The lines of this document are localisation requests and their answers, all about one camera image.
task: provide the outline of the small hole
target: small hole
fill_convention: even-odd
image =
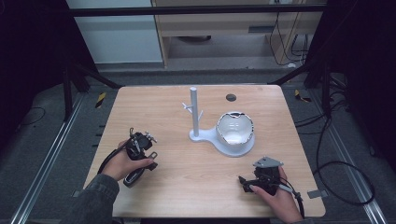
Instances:
[[[236,100],[236,96],[234,95],[234,94],[227,94],[226,96],[225,96],[225,98],[228,100],[228,101],[230,101],[230,102],[233,102],[233,101],[235,101]]]

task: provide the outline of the table surface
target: table surface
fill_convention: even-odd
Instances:
[[[129,130],[149,131],[158,143],[158,167],[146,170],[128,189],[120,181],[114,217],[273,217],[269,206],[257,195],[245,193],[241,175],[254,179],[255,161],[264,156],[284,162],[284,170],[296,191],[302,193],[307,217],[325,213],[320,198],[309,199],[317,189],[282,90],[272,85],[195,86],[198,110],[204,111],[200,129],[213,128],[228,111],[251,117],[256,136],[248,154],[230,158],[208,142],[189,138],[192,115],[191,86],[123,87],[119,90],[104,134],[92,162],[85,186],[94,178],[105,157],[129,137]],[[236,95],[229,102],[226,95]]]

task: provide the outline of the white bowl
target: white bowl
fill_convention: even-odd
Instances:
[[[218,138],[232,147],[241,147],[253,136],[253,121],[242,112],[228,112],[221,116],[216,125]]]

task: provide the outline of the wall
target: wall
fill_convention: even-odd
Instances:
[[[149,0],[67,0],[70,8],[151,7]],[[161,63],[153,16],[76,18],[96,64]]]

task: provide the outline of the human hand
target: human hand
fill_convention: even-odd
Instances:
[[[113,177],[113,179],[119,181],[127,176],[132,171],[146,167],[154,162],[153,159],[143,159],[140,161],[131,161],[129,159],[126,150],[121,150],[115,155],[105,166],[102,174]]]
[[[279,166],[279,174],[281,181],[286,184],[287,177],[281,166]],[[274,214],[283,222],[293,223],[303,220],[291,193],[278,188],[276,194],[272,196],[260,187],[250,186],[250,188],[268,203]]]

